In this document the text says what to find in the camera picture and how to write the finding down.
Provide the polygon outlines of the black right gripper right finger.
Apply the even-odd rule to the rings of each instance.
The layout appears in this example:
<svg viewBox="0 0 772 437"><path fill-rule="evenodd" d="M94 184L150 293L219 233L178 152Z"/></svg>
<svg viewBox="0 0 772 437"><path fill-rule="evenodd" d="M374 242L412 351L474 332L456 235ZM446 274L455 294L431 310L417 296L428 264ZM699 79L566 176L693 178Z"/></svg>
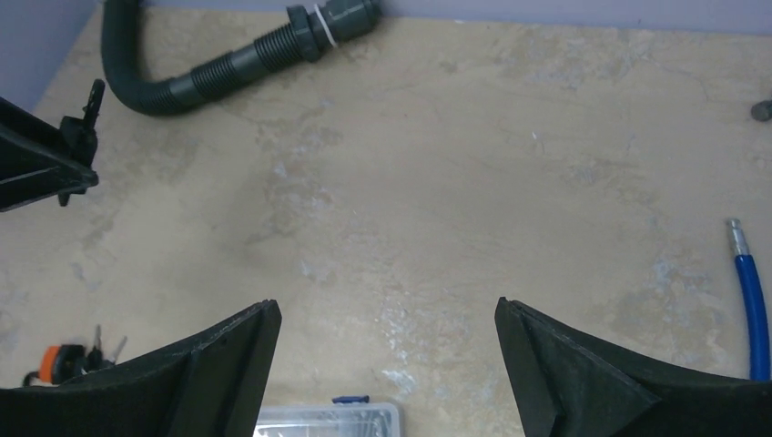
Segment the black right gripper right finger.
<svg viewBox="0 0 772 437"><path fill-rule="evenodd" d="M494 320L527 436L771 433L769 381L659 361L505 297Z"/></svg>

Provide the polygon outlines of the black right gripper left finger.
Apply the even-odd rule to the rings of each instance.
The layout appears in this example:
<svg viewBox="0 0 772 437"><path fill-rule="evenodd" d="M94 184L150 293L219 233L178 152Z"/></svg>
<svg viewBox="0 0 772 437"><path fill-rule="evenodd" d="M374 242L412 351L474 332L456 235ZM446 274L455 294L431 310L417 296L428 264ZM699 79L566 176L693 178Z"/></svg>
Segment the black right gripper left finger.
<svg viewBox="0 0 772 437"><path fill-rule="evenodd" d="M57 386L1 391L4 436L250 436L282 321L264 300Z"/></svg>

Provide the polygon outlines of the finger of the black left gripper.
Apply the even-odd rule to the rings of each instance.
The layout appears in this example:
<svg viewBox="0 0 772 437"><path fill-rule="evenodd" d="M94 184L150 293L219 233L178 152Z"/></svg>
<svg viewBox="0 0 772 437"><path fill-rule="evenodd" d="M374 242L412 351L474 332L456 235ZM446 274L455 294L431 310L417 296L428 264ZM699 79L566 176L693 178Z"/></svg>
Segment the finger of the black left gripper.
<svg viewBox="0 0 772 437"><path fill-rule="evenodd" d="M88 169L70 160L60 132L11 102L1 100L1 210L57 197L84 182Z"/></svg>

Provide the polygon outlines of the black padlock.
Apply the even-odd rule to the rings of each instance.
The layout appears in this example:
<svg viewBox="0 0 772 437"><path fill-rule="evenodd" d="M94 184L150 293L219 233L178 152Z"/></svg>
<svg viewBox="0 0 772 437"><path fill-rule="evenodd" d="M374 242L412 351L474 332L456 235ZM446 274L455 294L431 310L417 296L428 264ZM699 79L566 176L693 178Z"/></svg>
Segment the black padlock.
<svg viewBox="0 0 772 437"><path fill-rule="evenodd" d="M98 184L98 175L92 169L92 164L98 147L96 122L104 92L105 82L102 79L95 79L86 105L83 107L83 117L64 117L60 123L60 132L67 148L68 158L88 169L87 172L81 172L84 182L78 189L73 188L65 194L58 194L61 207L68 205L72 195L84 195L88 188Z"/></svg>

